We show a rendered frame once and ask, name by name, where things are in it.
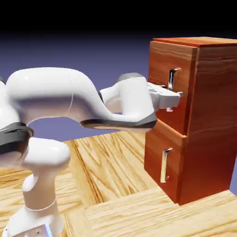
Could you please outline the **small wooden cabinet door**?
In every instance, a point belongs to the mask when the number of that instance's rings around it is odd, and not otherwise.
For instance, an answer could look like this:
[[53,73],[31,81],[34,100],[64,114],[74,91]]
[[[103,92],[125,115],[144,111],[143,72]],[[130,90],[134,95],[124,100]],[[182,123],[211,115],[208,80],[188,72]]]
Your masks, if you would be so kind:
[[[174,203],[179,203],[180,199],[186,144],[185,135],[180,134],[161,120],[158,120],[155,127],[145,135],[144,169]],[[162,152],[168,148],[172,150],[168,153],[167,158],[166,182],[161,183]]]

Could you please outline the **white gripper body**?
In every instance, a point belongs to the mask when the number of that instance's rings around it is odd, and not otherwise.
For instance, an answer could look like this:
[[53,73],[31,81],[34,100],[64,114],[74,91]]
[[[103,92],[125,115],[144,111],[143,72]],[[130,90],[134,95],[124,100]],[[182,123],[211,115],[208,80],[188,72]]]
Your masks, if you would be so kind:
[[167,108],[172,109],[178,106],[181,98],[180,92],[173,92],[166,89],[165,86],[155,85],[150,82],[147,84],[155,111]]

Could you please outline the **reddish brown wooden cabinet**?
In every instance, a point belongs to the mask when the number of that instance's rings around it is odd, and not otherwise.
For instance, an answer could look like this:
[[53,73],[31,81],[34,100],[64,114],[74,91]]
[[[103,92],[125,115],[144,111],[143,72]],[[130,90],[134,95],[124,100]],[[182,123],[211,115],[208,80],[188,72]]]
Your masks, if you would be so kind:
[[198,48],[177,204],[228,190],[237,157],[237,39],[152,41]]

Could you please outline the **large wooden cabinet door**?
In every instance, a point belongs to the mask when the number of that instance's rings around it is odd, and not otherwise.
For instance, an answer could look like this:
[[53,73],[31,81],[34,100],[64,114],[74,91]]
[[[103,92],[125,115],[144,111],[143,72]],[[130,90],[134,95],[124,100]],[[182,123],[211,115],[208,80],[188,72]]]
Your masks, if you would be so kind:
[[156,115],[182,135],[188,129],[197,52],[197,47],[150,42],[149,82],[167,86],[170,70],[179,69],[174,73],[173,91],[183,92],[183,97],[171,112],[160,109]]

